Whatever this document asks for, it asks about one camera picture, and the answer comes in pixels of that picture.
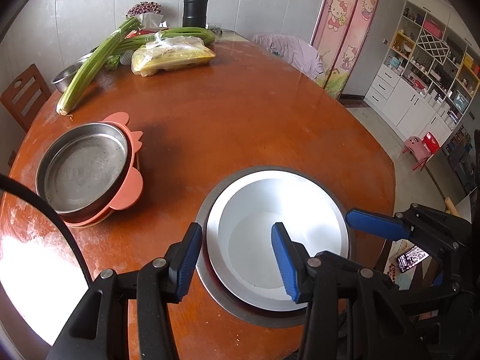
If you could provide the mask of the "stainless steel deep bowl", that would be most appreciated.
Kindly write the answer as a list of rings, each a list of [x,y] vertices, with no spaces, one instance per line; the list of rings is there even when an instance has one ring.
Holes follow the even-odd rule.
[[[210,191],[197,213],[200,280],[240,320],[265,328],[299,326],[307,306],[286,293],[272,250],[272,225],[283,223],[311,256],[329,250],[349,258],[354,236],[344,216],[334,194],[305,173],[281,166],[233,173]]]

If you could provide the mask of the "white shelf cabinet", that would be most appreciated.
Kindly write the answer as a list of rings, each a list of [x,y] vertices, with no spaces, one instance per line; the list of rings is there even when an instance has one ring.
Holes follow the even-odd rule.
[[[479,44],[446,0],[405,0],[364,99],[402,139],[432,133],[440,144],[479,91]]]

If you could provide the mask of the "shallow steel round pan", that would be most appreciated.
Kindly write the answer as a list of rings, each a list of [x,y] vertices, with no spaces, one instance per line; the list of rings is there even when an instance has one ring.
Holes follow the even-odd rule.
[[[105,208],[125,179],[131,144],[119,127],[83,124],[61,135],[43,155],[36,191],[70,224]]]

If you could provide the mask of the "celery bunch rear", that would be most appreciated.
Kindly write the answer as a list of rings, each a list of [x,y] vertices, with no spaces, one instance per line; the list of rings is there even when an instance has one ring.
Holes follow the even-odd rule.
[[[157,33],[140,34],[125,38],[118,47],[112,51],[111,55],[122,55],[126,51],[137,50],[148,42],[158,41],[168,38],[193,37],[203,41],[205,46],[212,44],[216,40],[215,34],[206,28],[199,27],[179,27],[160,30]]]

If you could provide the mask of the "celery bunch front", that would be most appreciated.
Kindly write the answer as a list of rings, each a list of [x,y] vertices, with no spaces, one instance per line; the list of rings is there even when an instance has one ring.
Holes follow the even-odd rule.
[[[74,75],[67,89],[58,100],[56,112],[61,116],[68,116],[79,102],[82,94],[96,77],[106,60],[117,49],[125,37],[133,30],[140,29],[141,24],[137,17],[130,17],[118,29],[101,43],[92,55],[82,63]]]

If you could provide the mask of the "pink child stool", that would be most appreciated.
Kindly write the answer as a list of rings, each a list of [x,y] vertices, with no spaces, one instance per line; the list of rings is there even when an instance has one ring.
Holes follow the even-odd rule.
[[[427,132],[423,137],[411,136],[403,143],[402,153],[410,153],[417,161],[417,164],[412,167],[413,171],[416,169],[423,169],[429,159],[435,155],[440,149],[440,144],[436,137]]]

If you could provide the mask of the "red white instant-noodle bowl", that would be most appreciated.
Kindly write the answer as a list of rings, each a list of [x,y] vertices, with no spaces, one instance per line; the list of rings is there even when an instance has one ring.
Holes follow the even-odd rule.
[[[265,311],[305,306],[281,229],[310,257],[322,251],[343,258],[350,253],[340,206],[318,183],[294,172],[262,170],[232,181],[212,204],[206,222],[216,277],[238,300]]]

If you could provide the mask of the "steel mixing bowl far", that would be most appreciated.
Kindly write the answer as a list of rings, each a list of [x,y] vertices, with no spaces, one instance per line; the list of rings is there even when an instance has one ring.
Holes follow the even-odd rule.
[[[78,70],[81,68],[81,66],[84,64],[84,62],[87,60],[87,57],[80,58],[78,61],[70,65],[69,67],[66,67],[63,71],[58,73],[52,80],[51,83],[55,88],[60,92],[61,94],[64,93],[70,83],[72,82],[75,74],[77,74]]]

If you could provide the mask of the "yellow noodles plastic bag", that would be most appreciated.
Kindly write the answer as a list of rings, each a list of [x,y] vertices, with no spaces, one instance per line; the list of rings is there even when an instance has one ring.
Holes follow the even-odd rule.
[[[142,77],[209,63],[216,53],[196,37],[174,37],[146,43],[134,51],[131,70]]]

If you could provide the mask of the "brown wooden slat chair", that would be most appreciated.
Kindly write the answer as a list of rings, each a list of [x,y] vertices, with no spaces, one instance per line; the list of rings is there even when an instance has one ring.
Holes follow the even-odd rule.
[[[41,72],[31,64],[1,94],[1,103],[26,132],[50,95]]]

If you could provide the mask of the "pink hello kitty wardrobe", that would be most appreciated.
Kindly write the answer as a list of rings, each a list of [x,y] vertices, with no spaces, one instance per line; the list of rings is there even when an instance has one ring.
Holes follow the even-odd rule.
[[[360,55],[379,0],[324,0],[312,35],[323,72],[318,86],[338,99]]]

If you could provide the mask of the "celery bunch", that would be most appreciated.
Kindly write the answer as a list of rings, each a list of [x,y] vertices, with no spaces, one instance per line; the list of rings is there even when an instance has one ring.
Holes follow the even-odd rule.
[[[199,27],[179,27],[160,30],[157,33],[140,34],[125,38],[118,47],[112,51],[111,55],[122,55],[126,51],[137,50],[148,42],[158,41],[168,38],[193,37],[203,41],[205,46],[212,44],[216,40],[215,34],[206,28]]]
[[[130,17],[118,29],[101,43],[92,55],[82,63],[74,75],[67,89],[58,100],[56,112],[61,116],[68,116],[79,102],[82,94],[96,77],[106,60],[117,49],[125,37],[133,30],[140,29],[141,24],[137,17]]]

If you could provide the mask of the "white foam-netted fruit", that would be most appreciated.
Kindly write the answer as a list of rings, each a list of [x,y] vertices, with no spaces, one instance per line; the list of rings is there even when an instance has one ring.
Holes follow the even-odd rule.
[[[120,64],[123,66],[129,66],[131,64],[133,54],[133,50],[127,50],[122,55],[120,55]]]

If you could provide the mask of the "orange bear-ear plastic plate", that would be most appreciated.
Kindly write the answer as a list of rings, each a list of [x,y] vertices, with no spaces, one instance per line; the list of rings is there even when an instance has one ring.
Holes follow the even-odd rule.
[[[106,200],[106,205],[97,210],[89,218],[84,218],[83,214],[78,219],[68,218],[61,215],[63,221],[69,227],[85,228],[102,222],[114,211],[122,211],[130,208],[140,197],[143,191],[143,177],[138,169],[139,151],[143,147],[141,139],[142,131],[132,131],[128,127],[129,114],[126,112],[117,112],[107,116],[103,122],[114,125],[127,137],[129,144],[129,159],[126,167],[120,174],[120,183],[114,188],[114,194]]]

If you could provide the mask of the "pink cloth on chair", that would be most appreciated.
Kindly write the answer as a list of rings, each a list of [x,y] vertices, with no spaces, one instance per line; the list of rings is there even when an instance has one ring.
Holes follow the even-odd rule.
[[[302,39],[280,34],[256,34],[252,41],[311,80],[316,80],[325,72],[320,52]]]

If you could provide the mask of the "black thermos bottle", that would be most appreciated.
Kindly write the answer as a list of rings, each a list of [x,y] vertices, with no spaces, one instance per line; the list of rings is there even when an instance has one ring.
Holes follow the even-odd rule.
[[[207,26],[208,0],[184,0],[183,1],[183,27]]]

